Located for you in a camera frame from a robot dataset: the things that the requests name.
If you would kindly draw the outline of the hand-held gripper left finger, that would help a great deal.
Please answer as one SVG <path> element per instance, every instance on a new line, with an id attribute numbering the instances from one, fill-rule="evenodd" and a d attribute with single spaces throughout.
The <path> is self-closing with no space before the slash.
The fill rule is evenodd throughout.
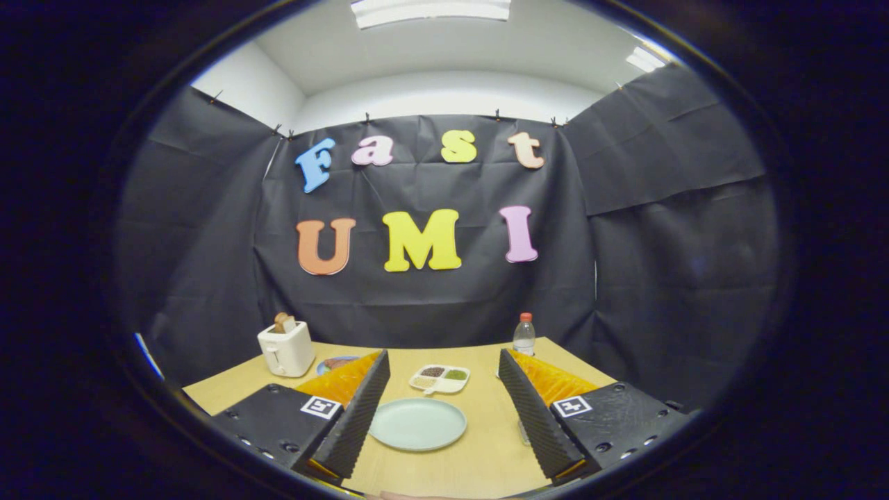
<path id="1" fill-rule="evenodd" d="M 379 349 L 296 388 L 267 384 L 212 421 L 255 456 L 340 486 L 353 474 L 388 380 L 390 356 Z"/>

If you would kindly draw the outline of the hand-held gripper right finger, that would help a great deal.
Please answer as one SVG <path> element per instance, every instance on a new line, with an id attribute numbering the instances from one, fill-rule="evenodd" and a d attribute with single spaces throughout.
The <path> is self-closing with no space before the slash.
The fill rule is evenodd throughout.
<path id="1" fill-rule="evenodd" d="M 553 483 L 596 474 L 653 449 L 692 419 L 629 383 L 597 386 L 514 349 L 499 352 L 498 373 L 538 465 Z"/>

